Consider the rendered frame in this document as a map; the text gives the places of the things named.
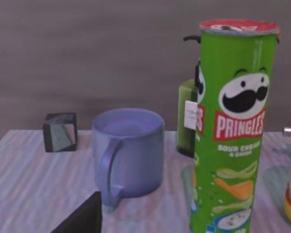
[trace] gray wall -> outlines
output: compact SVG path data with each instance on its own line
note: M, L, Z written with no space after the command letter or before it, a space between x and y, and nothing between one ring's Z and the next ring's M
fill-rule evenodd
M282 27L266 130L291 125L291 0L0 0L0 138L74 111L81 129L123 106L176 129L181 82L193 77L198 23L252 18Z

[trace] mug rim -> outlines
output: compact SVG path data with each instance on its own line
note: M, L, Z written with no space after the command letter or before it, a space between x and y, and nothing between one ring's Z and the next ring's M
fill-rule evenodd
M116 135L116 134L113 134L113 133L107 133L105 132L104 130L101 130L98 125L97 125L97 122L98 120L103 117L104 115L106 114L109 114L111 112L115 112L115 111L120 111L120 112L124 112L124 111L137 111L137 112L145 112L145 113L148 113L154 117L156 117L157 119L159 119L160 123L157 127L155 127L154 129L148 131L148 132L145 132L145 133L140 133L140 134L135 134L135 135L125 135L125 136L121 136L121 135ZM116 137L116 138L140 138L140 137L145 137L145 136L148 136L148 135L151 135L151 134L154 134L156 133L157 131L160 131L161 129L164 129L164 126L165 126L165 121L163 119L163 117L154 112L154 111L151 111L151 110L148 110L148 109L144 109L144 108L115 108L115 109L110 109L110 110L107 110L105 112L102 112L100 114L98 114L91 122L91 126L92 126L92 129L103 134L103 135L107 135L107 136L112 136L112 137Z

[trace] table surface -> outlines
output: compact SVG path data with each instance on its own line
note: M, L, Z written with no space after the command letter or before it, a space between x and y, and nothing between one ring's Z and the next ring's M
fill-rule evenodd
M103 209L102 233L189 233L193 160L166 132L164 181L141 198ZM283 197L291 138L264 133L251 233L291 233ZM75 152L45 153L42 131L9 131L0 141L0 233L49 233L93 192L91 131L79 131Z

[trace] blue mug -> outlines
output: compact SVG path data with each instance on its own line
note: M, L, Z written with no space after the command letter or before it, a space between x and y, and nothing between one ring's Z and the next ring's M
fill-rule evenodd
M163 118L152 111L121 108L92 122L95 180L102 204L116 207L157 189L163 180Z

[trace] can lid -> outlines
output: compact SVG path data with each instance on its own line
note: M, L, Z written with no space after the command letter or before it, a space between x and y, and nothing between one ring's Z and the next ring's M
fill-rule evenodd
M248 19L215 19L200 23L201 31L230 36L258 36L279 34L275 23Z

